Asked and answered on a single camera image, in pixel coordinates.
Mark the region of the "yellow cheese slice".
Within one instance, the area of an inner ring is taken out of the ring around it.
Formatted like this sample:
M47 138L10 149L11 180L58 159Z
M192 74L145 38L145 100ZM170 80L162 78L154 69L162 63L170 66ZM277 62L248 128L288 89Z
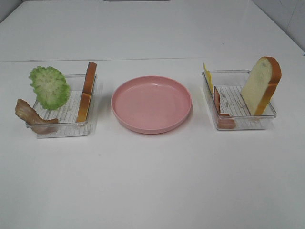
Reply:
M212 75L210 74L209 70L206 68L205 63L203 63L203 69L204 69L204 75L207 80L209 90L210 90L211 94L213 95L214 94L214 85L212 84Z

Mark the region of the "bread slice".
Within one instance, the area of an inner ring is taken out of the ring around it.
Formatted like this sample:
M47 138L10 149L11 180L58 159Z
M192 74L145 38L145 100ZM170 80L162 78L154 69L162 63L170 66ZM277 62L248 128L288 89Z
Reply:
M281 67L275 58L265 56L257 61L241 91L250 115L263 114L281 77Z
M94 62L88 63L82 95L81 95L80 106L78 110L77 122L85 122L87 119L88 110L92 98L93 87L95 83L96 67L97 67L96 63Z

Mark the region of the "bacon strip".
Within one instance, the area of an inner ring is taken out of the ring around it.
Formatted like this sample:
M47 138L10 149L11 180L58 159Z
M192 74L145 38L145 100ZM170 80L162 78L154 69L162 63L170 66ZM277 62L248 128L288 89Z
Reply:
M217 128L219 129L234 129L236 123L234 119L227 113L222 113L220 109L220 94L216 87L214 87L214 103L218 113Z
M38 113L22 99L17 100L15 115L25 121L28 125L31 125L32 131L37 134L49 134L58 130L57 127L47 126L49 124L58 124L59 120L57 118L51 120L42 119Z

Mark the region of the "green lettuce leaf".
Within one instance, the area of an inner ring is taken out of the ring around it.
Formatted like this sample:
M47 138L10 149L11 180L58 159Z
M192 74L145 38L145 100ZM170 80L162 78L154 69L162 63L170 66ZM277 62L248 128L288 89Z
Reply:
M36 99L44 109L56 110L68 101L70 86L58 69L38 66L32 69L29 78Z

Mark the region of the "pink round plate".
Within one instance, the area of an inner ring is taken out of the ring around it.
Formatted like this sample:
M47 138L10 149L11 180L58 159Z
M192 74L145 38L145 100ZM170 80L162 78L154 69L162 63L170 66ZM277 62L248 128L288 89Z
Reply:
M120 85L112 95L111 105L124 127L142 134L161 134L184 122L192 100L187 88L178 81L143 76Z

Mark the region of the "right clear plastic tray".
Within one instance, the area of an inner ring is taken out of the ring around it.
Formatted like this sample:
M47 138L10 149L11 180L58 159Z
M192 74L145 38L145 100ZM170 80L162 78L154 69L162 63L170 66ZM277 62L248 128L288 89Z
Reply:
M216 70L210 71L212 84L220 94L220 109L222 113L229 114L235 121L234 129L217 128L218 113L204 72L203 91L209 105L210 113L217 130L263 130L267 129L272 119L276 118L276 111L272 104L268 104L261 116L251 116L241 96L241 90L250 74L249 70Z

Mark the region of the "clear plastic tray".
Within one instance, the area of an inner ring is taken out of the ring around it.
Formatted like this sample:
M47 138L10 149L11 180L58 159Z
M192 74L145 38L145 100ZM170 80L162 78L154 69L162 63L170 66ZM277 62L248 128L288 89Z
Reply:
M210 113L217 130L263 130L267 129L272 119L276 118L276 111L272 104L268 104L261 116L251 116L241 96L241 90L250 74L249 70L216 70L210 71L212 84L220 94L220 109L222 113L229 114L235 121L234 129L217 128L218 113L204 72L203 91L209 105Z
M42 105L38 101L33 105L33 109L42 119L51 120L57 118L59 120L57 124L26 124L27 128L32 129L36 133L37 138L86 136L95 131L99 96L99 91L96 89L97 76L95 76L95 83L85 122L77 122L85 75L65 75L65 79L70 86L70 97L66 104L57 110L46 110L42 108Z

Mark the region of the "left clear plastic tray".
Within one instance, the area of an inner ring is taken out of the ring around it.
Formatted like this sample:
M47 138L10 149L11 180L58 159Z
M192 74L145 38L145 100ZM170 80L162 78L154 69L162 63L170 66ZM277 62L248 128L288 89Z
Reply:
M95 76L95 83L85 122L77 122L85 75L65 75L65 79L70 86L70 97L66 104L57 110L46 110L42 108L42 105L38 101L33 105L33 109L42 119L51 120L57 118L59 120L57 124L26 124L27 128L32 129L36 133L37 138L86 136L95 131L99 96L99 91L96 89L97 76Z

